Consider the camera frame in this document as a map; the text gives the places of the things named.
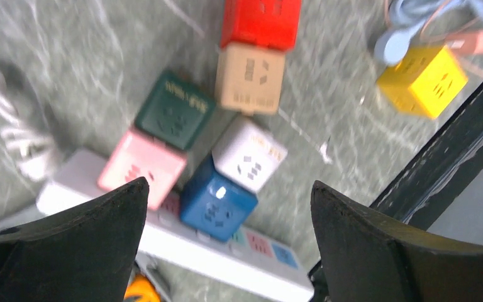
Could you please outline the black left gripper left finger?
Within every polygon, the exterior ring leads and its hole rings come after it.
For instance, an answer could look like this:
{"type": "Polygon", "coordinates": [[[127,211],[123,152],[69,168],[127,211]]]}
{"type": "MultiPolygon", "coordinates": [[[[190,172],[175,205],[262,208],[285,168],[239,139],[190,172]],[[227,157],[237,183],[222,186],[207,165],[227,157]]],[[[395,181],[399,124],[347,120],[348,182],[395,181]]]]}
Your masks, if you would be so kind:
{"type": "Polygon", "coordinates": [[[0,301],[123,301],[147,215],[139,177],[0,231],[0,301]]]}

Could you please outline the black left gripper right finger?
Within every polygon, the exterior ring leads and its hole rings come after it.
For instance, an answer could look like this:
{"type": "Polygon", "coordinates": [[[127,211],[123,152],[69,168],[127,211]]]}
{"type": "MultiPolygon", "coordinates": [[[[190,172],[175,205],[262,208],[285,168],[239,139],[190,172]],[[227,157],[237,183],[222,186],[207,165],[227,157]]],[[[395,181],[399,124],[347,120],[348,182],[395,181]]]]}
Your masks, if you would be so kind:
{"type": "Polygon", "coordinates": [[[483,301],[483,245],[409,226],[320,181],[311,217],[332,301],[483,301]]]}

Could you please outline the white power strip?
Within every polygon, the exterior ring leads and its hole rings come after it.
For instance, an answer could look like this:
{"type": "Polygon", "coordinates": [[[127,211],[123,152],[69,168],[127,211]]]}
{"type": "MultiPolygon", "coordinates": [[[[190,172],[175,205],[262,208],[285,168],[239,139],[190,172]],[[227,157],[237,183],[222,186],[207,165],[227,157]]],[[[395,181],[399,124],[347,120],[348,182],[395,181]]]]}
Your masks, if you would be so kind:
{"type": "MultiPolygon", "coordinates": [[[[97,178],[106,159],[75,151],[44,184],[36,207],[50,216],[104,194],[97,178]]],[[[294,251],[247,227],[221,243],[179,220],[179,195],[172,191],[150,210],[139,250],[273,301],[310,301],[314,287],[294,251]]]]}

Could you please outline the blue cube socket adapter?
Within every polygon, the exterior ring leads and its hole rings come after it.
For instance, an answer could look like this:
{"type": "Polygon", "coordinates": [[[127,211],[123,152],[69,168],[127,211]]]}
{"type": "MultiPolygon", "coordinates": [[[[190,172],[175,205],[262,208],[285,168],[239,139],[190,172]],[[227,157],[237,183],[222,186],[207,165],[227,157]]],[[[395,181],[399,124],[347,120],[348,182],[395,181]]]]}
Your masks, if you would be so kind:
{"type": "Polygon", "coordinates": [[[257,196],[221,175],[208,155],[180,193],[179,219],[227,242],[257,205],[257,196]]]}

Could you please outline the white cube socket adapter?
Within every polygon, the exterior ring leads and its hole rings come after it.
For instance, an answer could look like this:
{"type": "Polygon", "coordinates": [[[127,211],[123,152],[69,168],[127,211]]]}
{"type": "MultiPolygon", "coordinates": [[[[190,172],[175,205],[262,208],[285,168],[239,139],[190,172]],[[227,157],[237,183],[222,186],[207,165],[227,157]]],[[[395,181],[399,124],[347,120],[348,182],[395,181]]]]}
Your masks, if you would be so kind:
{"type": "Polygon", "coordinates": [[[246,116],[237,116],[212,148],[216,170],[257,193],[287,157],[285,146],[246,116]]]}

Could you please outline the green cube socket adapter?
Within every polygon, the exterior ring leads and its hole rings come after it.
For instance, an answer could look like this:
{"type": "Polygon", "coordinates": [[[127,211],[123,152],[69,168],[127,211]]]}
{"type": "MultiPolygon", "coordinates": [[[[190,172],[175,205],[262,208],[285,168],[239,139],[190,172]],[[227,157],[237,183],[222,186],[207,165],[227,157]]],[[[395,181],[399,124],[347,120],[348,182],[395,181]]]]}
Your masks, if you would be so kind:
{"type": "Polygon", "coordinates": [[[199,86],[164,70],[135,118],[134,126],[179,150],[189,150],[216,108],[199,86]]]}

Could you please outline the yellow cube socket adapter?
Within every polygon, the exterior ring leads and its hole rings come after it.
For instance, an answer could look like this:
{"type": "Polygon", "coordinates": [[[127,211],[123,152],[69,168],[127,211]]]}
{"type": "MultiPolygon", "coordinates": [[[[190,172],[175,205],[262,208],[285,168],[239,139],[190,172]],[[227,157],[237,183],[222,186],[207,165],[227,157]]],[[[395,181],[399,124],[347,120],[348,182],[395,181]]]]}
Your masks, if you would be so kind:
{"type": "Polygon", "coordinates": [[[436,119],[467,82],[448,47],[412,47],[380,75],[377,86],[399,112],[436,119]]]}

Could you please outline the red cube socket adapter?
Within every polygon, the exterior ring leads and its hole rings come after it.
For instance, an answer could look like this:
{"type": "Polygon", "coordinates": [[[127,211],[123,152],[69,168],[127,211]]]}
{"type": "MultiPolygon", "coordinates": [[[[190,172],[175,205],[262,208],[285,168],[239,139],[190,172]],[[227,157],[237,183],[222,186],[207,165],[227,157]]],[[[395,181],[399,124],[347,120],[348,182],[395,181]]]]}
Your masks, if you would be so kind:
{"type": "Polygon", "coordinates": [[[301,7],[301,0],[226,0],[219,46],[241,42],[292,50],[301,7]]]}

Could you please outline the pink cube socket adapter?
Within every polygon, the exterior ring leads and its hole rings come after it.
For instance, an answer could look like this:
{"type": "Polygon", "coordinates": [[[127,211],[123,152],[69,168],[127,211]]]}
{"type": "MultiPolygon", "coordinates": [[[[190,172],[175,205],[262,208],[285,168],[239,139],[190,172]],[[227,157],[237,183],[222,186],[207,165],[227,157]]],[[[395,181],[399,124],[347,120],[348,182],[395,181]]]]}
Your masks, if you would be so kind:
{"type": "Polygon", "coordinates": [[[457,55],[482,55],[483,30],[448,35],[445,44],[457,55]]]}

